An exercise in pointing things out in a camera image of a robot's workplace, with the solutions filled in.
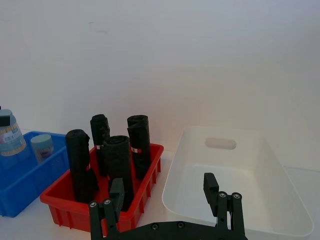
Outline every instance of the red plastic crate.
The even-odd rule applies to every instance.
[[[132,181],[134,188],[134,199],[130,208],[126,212],[120,213],[117,229],[124,232],[137,226],[141,214],[144,213],[144,207],[151,190],[156,183],[157,175],[161,171],[161,155],[164,147],[157,144],[150,145],[151,166],[146,173],[144,179],[139,181],[136,179],[134,165],[132,164]],[[90,165],[97,176],[100,191],[96,194],[95,200],[102,202],[108,197],[108,181],[106,177],[101,177],[98,171],[96,152],[93,148],[90,151]],[[71,229],[79,229],[90,232],[90,218],[88,205],[76,202],[74,198],[71,174],[68,170],[64,175],[57,179],[49,186],[41,195],[41,202],[48,204],[55,224],[66,226]],[[107,226],[102,224],[103,234],[107,235]]]

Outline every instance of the red label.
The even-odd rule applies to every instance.
[[[142,153],[142,150],[141,150],[140,148],[133,148],[133,147],[131,147],[131,151],[134,152],[134,153],[136,153],[136,154]]]

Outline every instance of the black rolled fabric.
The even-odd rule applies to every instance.
[[[89,203],[99,190],[94,171],[90,168],[89,136],[81,129],[65,136],[74,197],[77,202]]]
[[[90,121],[93,143],[95,146],[96,160],[99,168],[100,176],[107,177],[108,165],[107,161],[101,153],[101,146],[104,141],[110,138],[110,127],[108,119],[104,114],[94,115]]]
[[[127,211],[134,199],[134,186],[131,174],[130,141],[127,136],[112,136],[101,148],[108,162],[109,185],[116,178],[122,178],[124,186],[124,201],[122,211]]]
[[[143,180],[150,165],[150,135],[148,117],[135,115],[127,119],[135,177]]]

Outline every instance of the metal screw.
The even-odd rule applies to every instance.
[[[153,230],[157,230],[157,229],[159,228],[159,225],[156,224],[156,223],[154,223],[154,224],[151,225],[151,228],[152,228]]]
[[[177,226],[178,228],[183,229],[185,227],[185,224],[183,222],[178,222]]]

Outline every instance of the jar lid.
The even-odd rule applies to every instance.
[[[35,149],[45,149],[53,145],[50,134],[40,134],[34,136],[30,141]]]
[[[0,109],[0,127],[6,127],[10,125],[10,117],[12,111],[9,109]]]

